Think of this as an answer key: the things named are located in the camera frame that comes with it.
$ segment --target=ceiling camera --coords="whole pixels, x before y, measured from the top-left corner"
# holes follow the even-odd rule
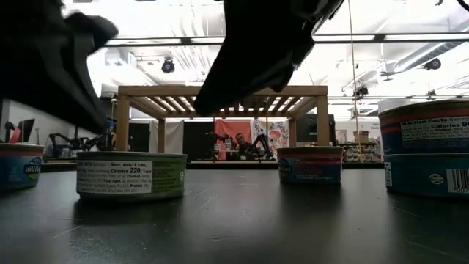
[[[441,61],[438,58],[433,59],[425,63],[424,65],[425,70],[438,70],[440,69],[440,67],[441,67]]]
[[[428,91],[428,93],[426,94],[426,96],[436,96],[436,95],[437,93],[434,90]]]
[[[161,70],[164,73],[172,73],[174,72],[174,63],[172,58],[164,59],[163,66],[161,66]]]
[[[360,100],[360,99],[363,99],[365,95],[368,95],[368,87],[366,85],[362,85],[361,87],[356,89],[353,96],[357,100]]]

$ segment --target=person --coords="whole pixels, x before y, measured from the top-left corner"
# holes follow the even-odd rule
[[[241,156],[245,156],[246,159],[252,159],[252,158],[258,157],[257,153],[246,152],[246,150],[248,150],[251,147],[251,143],[246,141],[246,138],[244,137],[243,133],[237,133],[235,138],[236,138],[236,143],[237,143],[237,146],[236,146],[237,152],[230,153],[230,158],[241,159]]]

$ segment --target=tuna can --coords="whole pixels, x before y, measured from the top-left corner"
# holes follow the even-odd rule
[[[465,153],[469,100],[415,103],[379,114],[385,155]]]
[[[384,162],[389,191],[469,198],[469,153],[384,155]]]
[[[33,144],[0,144],[0,190],[37,185],[44,147]]]
[[[341,180],[341,147],[282,147],[277,149],[282,183],[337,184]]]
[[[181,197],[187,155],[132,152],[78,154],[76,191],[82,199]]]

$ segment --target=black table surface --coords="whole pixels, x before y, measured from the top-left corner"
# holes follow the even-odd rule
[[[387,193],[381,169],[341,186],[190,170],[182,199],[126,205],[45,173],[0,196],[0,263],[469,263],[469,204]]]

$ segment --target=cable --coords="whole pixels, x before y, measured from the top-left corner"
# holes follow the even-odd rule
[[[464,8],[466,11],[469,12],[469,4],[466,4],[466,2],[464,2],[464,0],[456,0],[462,8]]]
[[[361,143],[360,143],[360,131],[358,130],[358,110],[357,110],[357,81],[355,75],[355,49],[353,47],[353,27],[352,27],[352,8],[350,7],[350,0],[347,0],[349,4],[349,19],[350,19],[350,43],[352,45],[352,72],[353,72],[353,97],[355,106],[354,106],[354,113],[355,116],[355,127],[357,129],[357,139],[358,139],[358,155],[360,157],[360,162],[363,163],[363,157],[361,156]]]

